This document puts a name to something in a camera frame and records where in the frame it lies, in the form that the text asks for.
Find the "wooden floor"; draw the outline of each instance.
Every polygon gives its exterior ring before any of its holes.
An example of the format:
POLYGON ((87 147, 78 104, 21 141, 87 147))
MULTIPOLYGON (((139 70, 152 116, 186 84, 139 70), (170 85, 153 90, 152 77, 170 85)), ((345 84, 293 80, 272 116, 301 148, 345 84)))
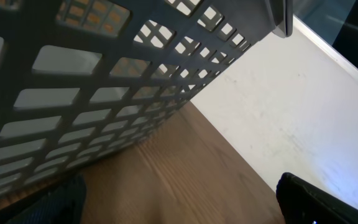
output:
POLYGON ((81 172, 82 224, 284 223, 274 192, 191 103, 81 172))

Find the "wood grain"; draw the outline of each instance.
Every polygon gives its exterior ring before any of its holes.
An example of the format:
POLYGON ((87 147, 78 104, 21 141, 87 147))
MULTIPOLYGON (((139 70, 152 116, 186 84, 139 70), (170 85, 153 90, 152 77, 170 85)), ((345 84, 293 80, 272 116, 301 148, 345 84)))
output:
POLYGON ((82 224, 284 223, 274 192, 191 103, 82 173, 82 224))

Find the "laundry basket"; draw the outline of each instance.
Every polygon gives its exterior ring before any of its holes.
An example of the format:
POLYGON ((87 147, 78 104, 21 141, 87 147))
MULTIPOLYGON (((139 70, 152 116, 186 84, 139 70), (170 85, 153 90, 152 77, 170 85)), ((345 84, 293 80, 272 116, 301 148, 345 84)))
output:
POLYGON ((0 0, 0 195, 146 138, 287 1, 0 0))

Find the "wall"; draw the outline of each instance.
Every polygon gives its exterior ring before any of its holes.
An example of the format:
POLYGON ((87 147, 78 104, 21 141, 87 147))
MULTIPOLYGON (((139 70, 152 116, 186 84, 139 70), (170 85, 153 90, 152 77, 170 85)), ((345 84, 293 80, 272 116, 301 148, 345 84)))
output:
POLYGON ((292 172, 358 208, 358 82, 299 30, 268 35, 192 102, 272 189, 292 172))

